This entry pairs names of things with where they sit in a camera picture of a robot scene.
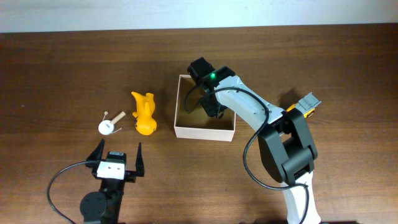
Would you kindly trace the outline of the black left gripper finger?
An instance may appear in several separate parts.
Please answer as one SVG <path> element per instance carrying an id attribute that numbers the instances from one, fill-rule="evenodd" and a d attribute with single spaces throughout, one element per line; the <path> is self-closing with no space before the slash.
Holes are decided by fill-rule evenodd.
<path id="1" fill-rule="evenodd" d="M 143 157 L 142 157 L 141 143 L 139 143 L 139 145 L 138 145 L 135 167 L 136 167 L 136 176 L 143 177 L 145 175 L 145 167 L 144 167 L 144 161 L 143 161 Z"/>
<path id="2" fill-rule="evenodd" d="M 86 158 L 86 161 L 100 161 L 103 155 L 105 140 L 102 139 L 96 149 Z"/>

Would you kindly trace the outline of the yellow grey toy truck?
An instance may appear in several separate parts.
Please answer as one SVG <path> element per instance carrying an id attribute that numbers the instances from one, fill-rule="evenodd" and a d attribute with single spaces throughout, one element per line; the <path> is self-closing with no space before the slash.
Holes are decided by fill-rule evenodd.
<path id="1" fill-rule="evenodd" d="M 305 95 L 303 98 L 301 98 L 297 103 L 291 105 L 288 109 L 287 112 L 297 109 L 299 110 L 305 118 L 310 117 L 314 112 L 315 108 L 321 104 L 321 101 L 318 100 L 312 92 L 309 94 Z"/>

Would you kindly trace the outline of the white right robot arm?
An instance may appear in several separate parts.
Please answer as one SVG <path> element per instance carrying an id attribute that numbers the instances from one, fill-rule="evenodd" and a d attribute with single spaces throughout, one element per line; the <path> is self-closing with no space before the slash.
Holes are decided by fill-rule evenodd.
<path id="1" fill-rule="evenodd" d="M 229 67 L 215 69 L 203 57 L 193 61 L 187 72 L 204 91 L 197 105 L 209 117 L 221 118 L 230 109 L 255 131 L 244 148 L 243 166 L 260 186 L 284 193 L 288 223 L 321 223 L 312 189 L 318 151 L 306 121 L 321 101 L 309 93 L 285 110 L 261 98 Z M 250 171 L 247 156 L 254 140 L 262 165 L 278 187 L 261 182 Z"/>

